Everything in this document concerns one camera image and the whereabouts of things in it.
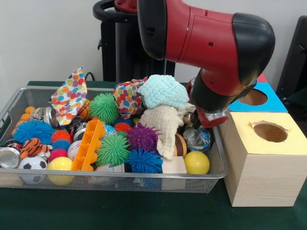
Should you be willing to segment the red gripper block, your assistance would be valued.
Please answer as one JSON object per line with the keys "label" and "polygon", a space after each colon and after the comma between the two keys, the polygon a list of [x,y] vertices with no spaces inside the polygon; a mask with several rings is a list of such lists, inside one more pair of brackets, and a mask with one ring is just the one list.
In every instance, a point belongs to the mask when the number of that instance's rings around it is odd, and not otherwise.
{"label": "red gripper block", "polygon": [[198,110],[198,113],[192,114],[191,123],[193,129],[198,129],[201,125],[205,128],[213,128],[222,124],[227,119],[226,110],[218,113],[208,113],[203,110]]}

